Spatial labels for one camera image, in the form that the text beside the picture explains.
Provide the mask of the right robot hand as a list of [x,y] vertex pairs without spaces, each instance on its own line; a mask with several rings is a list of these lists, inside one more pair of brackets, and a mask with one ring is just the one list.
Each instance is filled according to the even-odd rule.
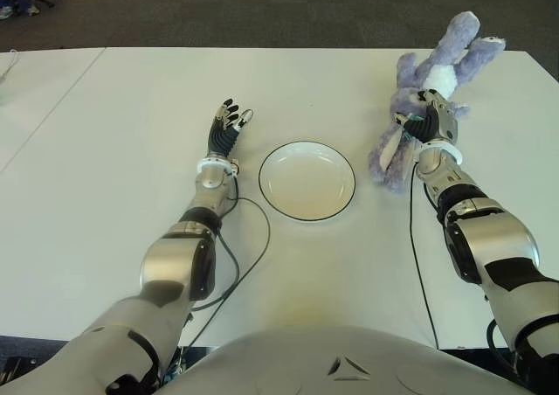
[[435,89],[420,90],[418,98],[426,104],[424,115],[395,112],[396,123],[421,143],[442,140],[455,144],[458,139],[458,121],[451,103]]

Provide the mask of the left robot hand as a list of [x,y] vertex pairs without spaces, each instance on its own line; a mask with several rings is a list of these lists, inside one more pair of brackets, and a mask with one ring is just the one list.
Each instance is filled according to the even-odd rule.
[[217,109],[207,140],[207,155],[228,158],[238,136],[251,121],[253,111],[249,108],[239,112],[233,99],[225,100]]

